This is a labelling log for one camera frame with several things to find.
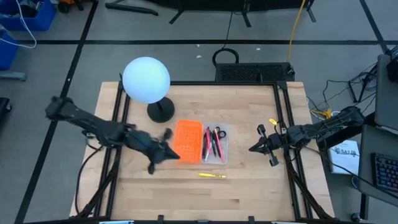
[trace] floor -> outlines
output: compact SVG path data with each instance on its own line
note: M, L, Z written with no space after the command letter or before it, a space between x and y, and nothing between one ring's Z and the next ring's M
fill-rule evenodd
M184 12L170 25L174 9L137 0L127 4L155 9L159 17L106 9L104 1L98 5L85 2L82 12L74 8L69 14L57 13L47 32L34 32L38 46L33 50L20 48L12 64L11 71L26 72L28 80L0 81L0 96L10 98L14 107L0 135L2 223L14 222L40 150L50 140L25 222L69 215L85 141L78 128L50 124L45 118L44 108L51 96L67 95L79 107L94 112L101 82L117 81L126 64L140 56L162 61L172 80L214 80L211 57L224 43L229 12ZM398 44L398 29L394 29L397 8L396 0L316 0L312 7L316 23L303 12L295 35L301 41L293 45L291 63L296 81L304 82L307 95L315 103L323 101L327 79L347 81L375 63L383 45L391 48ZM297 11L251 12L251 28L245 26L242 16L234 14L227 46L239 52L241 62L284 62ZM32 43L27 32L11 34L23 43ZM232 62L233 58L220 54L218 61ZM331 83L326 96L344 88L345 83ZM364 109L371 99L358 107ZM340 110L353 102L344 91L329 104L333 110ZM372 111L374 102L365 114ZM328 166L325 174L336 216L349 220L359 211L360 193L351 186L349 176L330 174ZM396 220L398 208L373 198L369 207L371 222Z

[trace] white paper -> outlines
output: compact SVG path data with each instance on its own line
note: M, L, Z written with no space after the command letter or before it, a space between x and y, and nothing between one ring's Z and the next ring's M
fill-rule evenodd
M356 141L345 140L329 149L329 158L332 163L348 169L358 175L359 149ZM331 165L331 172L334 174L349 174L347 171Z

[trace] black lamp stand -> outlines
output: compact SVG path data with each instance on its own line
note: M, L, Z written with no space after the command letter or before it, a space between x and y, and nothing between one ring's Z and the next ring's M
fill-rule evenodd
M156 103L148 105L147 112L151 120L157 123L164 123L174 115L174 103L167 97L163 97Z

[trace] wooden table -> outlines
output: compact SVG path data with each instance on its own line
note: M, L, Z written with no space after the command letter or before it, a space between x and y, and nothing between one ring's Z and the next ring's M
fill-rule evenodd
M99 93L95 115L110 120L118 83L104 82ZM303 83L288 83L295 124L311 123ZM165 161L157 165L154 175L147 172L148 159L141 153L122 149L118 184L112 219L156 220L294 220L285 161L282 151L274 151L280 164L271 167L269 157L249 152L259 139L258 124L264 124L267 135L274 132L270 118L278 120L272 86L178 86L172 85L167 95L175 104L174 117L163 124L151 121L147 105L131 100L128 123L153 136L165 128L175 129L178 119L229 124L228 165L182 164ZM285 103L280 91L284 119ZM119 121L123 110L120 107ZM86 148L85 158L93 152ZM104 151L87 163L80 183L79 208L90 200L98 188ZM334 215L330 194L318 154L302 150L303 168L309 191L330 215ZM199 172L225 174L226 179L199 177ZM301 215L302 196L298 191Z

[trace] orange box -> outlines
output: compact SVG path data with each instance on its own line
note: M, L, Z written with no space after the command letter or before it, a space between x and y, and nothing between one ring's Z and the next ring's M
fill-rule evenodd
M199 163L203 125L199 121L178 120L174 135L174 151L180 162Z

